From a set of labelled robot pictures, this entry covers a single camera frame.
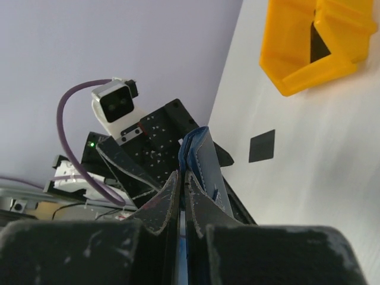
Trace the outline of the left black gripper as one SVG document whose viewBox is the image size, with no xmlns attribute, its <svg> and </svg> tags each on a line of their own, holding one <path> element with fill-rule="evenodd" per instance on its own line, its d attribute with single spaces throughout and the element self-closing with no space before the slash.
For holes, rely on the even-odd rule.
<svg viewBox="0 0 380 285">
<path fill-rule="evenodd" d="M 179 140 L 197 126 L 182 102 L 174 99 L 143 117 L 137 123 L 142 133 L 121 145 L 109 135 L 90 132 L 81 164 L 106 178 L 114 175 L 134 205 L 141 208 L 178 168 Z M 234 164 L 225 149 L 216 142 L 214 147 L 220 166 Z"/>
</svg>

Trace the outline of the black credit card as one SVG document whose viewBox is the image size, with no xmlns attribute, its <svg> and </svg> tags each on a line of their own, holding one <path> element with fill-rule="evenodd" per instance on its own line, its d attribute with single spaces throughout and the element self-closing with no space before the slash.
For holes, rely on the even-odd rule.
<svg viewBox="0 0 380 285">
<path fill-rule="evenodd" d="M 249 162 L 260 162 L 274 157 L 275 129 L 250 139 Z"/>
</svg>

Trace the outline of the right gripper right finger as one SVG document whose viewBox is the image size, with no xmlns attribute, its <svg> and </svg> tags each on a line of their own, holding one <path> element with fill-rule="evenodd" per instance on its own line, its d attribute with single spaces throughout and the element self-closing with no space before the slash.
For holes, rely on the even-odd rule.
<svg viewBox="0 0 380 285">
<path fill-rule="evenodd" d="M 248 234 L 255 220 L 231 187 L 233 212 L 227 214 L 201 188 L 191 171 L 185 174 L 185 215 L 190 284 L 246 284 Z"/>
</svg>

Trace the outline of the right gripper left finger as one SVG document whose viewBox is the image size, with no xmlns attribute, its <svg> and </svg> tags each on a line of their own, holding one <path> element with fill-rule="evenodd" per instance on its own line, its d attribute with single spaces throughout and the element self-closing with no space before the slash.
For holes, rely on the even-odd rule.
<svg viewBox="0 0 380 285">
<path fill-rule="evenodd" d="M 175 284 L 181 176 L 172 172 L 162 189 L 130 218 L 133 237 L 128 284 Z"/>
</svg>

